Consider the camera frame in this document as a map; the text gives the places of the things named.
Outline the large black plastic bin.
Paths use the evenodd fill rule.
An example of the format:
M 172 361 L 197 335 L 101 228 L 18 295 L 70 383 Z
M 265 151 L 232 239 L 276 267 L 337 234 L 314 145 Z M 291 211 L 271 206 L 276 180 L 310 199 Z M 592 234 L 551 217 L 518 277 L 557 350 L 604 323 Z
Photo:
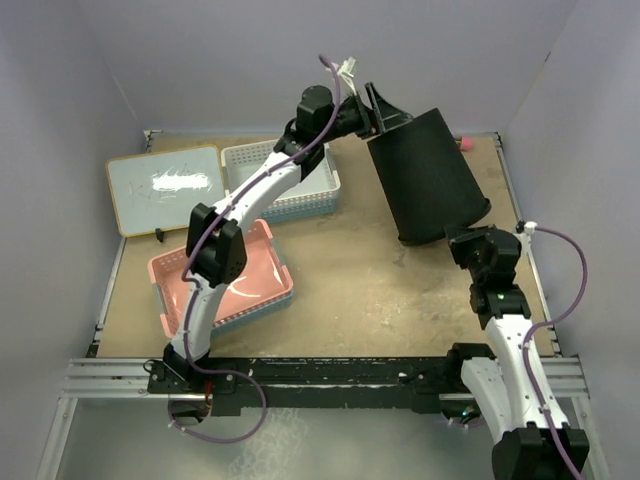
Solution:
M 437 108 L 369 141 L 368 150 L 405 245 L 438 241 L 447 227 L 468 227 L 491 210 Z

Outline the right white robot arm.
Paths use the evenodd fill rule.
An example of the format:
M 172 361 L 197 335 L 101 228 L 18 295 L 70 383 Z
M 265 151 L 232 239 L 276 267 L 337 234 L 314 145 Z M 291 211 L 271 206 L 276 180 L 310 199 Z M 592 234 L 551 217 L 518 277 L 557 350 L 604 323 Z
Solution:
M 573 428 L 549 384 L 516 266 L 541 226 L 521 221 L 514 232 L 495 226 L 448 227 L 455 263 L 469 272 L 470 305 L 493 349 L 445 366 L 446 383 L 474 396 L 491 432 L 497 479 L 580 479 L 589 454 L 587 434 Z

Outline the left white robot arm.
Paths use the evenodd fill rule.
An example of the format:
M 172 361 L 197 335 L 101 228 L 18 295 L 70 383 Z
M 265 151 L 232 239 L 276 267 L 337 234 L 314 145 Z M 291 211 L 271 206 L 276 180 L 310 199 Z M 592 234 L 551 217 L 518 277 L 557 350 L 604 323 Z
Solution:
M 189 285 L 180 327 L 165 347 L 171 381 L 184 392 L 202 387 L 206 369 L 198 361 L 210 351 L 212 323 L 227 288 L 246 267 L 244 237 L 251 224 L 278 197 L 306 179 L 325 157 L 326 143 L 351 134 L 380 135 L 412 121 L 387 102 L 372 83 L 368 98 L 341 100 L 324 86 L 304 90 L 296 115 L 272 152 L 248 180 L 213 206 L 196 205 L 190 216 L 183 279 Z

